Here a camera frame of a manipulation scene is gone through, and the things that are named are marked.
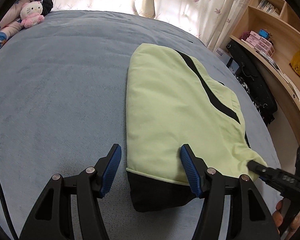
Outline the person's right hand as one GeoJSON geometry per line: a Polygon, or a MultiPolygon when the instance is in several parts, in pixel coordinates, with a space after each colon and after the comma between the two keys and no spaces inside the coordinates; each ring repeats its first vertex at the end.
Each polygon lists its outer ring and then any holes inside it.
{"type": "MultiPolygon", "coordinates": [[[[282,217],[281,212],[280,212],[281,208],[282,208],[282,201],[279,201],[276,205],[276,211],[272,215],[273,220],[274,220],[275,225],[277,226],[277,228],[283,222],[283,217],[282,217]]],[[[288,233],[287,233],[285,239],[290,239],[294,235],[294,233],[297,231],[299,226],[300,226],[300,212],[294,218],[294,220],[291,222],[291,224],[288,228],[288,233]]]]}

